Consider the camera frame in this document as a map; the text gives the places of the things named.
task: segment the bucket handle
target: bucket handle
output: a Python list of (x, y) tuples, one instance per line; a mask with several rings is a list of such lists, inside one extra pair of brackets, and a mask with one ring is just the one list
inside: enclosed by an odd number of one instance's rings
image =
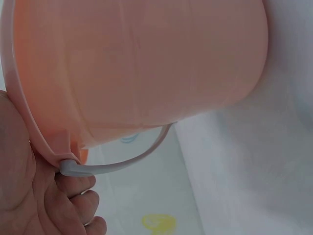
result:
[(144, 153), (138, 155), (137, 157), (131, 158), (123, 162), (106, 164), (106, 165), (80, 165), (80, 164), (77, 164), (75, 160), (67, 159), (67, 160), (61, 161), (60, 173), (65, 176), (71, 176), (71, 177), (88, 177), (92, 175), (106, 174), (106, 173), (124, 169), (128, 166), (131, 166), (141, 161), (142, 159), (147, 157), (149, 154), (151, 154), (154, 150), (156, 150), (160, 146), (160, 144), (163, 142), (165, 137), (167, 136), (167, 133), (170, 130), (171, 126), (172, 126), (172, 123), (163, 126), (159, 136), (157, 137), (156, 141), (151, 145), (151, 147), (148, 150), (146, 150)]

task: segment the light gray background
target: light gray background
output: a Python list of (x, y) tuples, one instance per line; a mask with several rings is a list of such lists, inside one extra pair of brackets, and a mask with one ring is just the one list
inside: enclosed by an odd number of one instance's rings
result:
[(207, 235), (313, 234), (313, 1), (264, 3), (256, 90), (177, 125)]

